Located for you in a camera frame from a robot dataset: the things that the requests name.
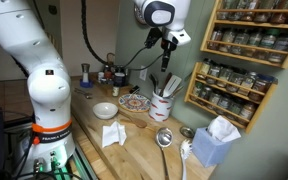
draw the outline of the tissue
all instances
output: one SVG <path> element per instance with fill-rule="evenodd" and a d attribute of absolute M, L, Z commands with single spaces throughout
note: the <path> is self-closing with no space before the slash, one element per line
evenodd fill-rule
<path fill-rule="evenodd" d="M 114 122 L 111 126 L 103 126 L 102 148 L 118 142 L 121 146 L 126 140 L 125 126 Z"/>
<path fill-rule="evenodd" d="M 222 116 L 212 120 L 207 131 L 212 138 L 221 142 L 229 142 L 241 137 L 237 128 Z"/>

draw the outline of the blue tissue box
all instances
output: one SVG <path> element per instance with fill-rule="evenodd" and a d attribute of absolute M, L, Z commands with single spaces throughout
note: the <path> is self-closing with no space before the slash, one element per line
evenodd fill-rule
<path fill-rule="evenodd" d="M 230 149 L 231 142 L 221 142 L 211 137 L 206 128 L 197 128 L 192 151 L 204 167 L 220 164 Z"/>

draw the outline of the wooden countertop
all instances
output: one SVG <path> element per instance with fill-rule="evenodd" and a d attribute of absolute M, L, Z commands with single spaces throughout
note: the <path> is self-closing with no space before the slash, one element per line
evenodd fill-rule
<path fill-rule="evenodd" d="M 79 81 L 73 79 L 72 89 L 75 87 L 80 88 Z M 131 116 L 145 120 L 148 123 L 148 127 L 138 128 L 129 121 L 120 121 L 127 118 L 119 114 L 111 120 L 100 120 L 93 114 L 93 106 L 99 102 L 111 102 L 118 105 L 118 98 L 108 97 L 97 85 L 84 90 L 91 92 L 93 99 L 86 99 L 83 95 L 72 92 L 72 113 L 92 143 L 89 149 L 86 149 L 83 145 L 81 147 L 84 152 L 85 150 L 93 152 L 86 152 L 85 155 L 96 174 L 99 177 L 102 176 L 100 179 L 164 179 L 162 154 L 155 143 L 155 134 L 160 127 L 168 127 L 173 133 L 172 144 L 164 148 L 169 177 L 171 180 L 181 179 L 182 164 L 179 148 L 185 139 L 179 132 L 182 126 L 181 122 L 172 117 L 165 122 L 156 122 L 149 118 L 147 112 L 133 113 L 125 110 Z M 114 143 L 102 148 L 103 126 L 110 126 L 115 121 L 125 125 L 127 139 L 123 146 Z M 79 138 L 79 144 L 83 141 L 87 142 L 85 136 L 77 134 L 79 132 L 74 131 L 74 133 L 76 134 L 73 135 Z M 214 168 L 215 166 L 204 168 L 194 154 L 191 154 L 186 160 L 187 179 L 208 179 Z"/>

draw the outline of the pepper grinder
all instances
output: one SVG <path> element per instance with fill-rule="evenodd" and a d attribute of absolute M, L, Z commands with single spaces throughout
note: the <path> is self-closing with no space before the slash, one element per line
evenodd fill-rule
<path fill-rule="evenodd" d="M 84 88 L 91 88 L 93 87 L 93 83 L 92 81 L 89 80 L 88 78 L 88 74 L 89 74 L 89 70 L 90 70 L 90 64 L 88 63 L 83 63 L 82 65 L 82 79 L 80 80 L 80 86 L 84 87 Z"/>

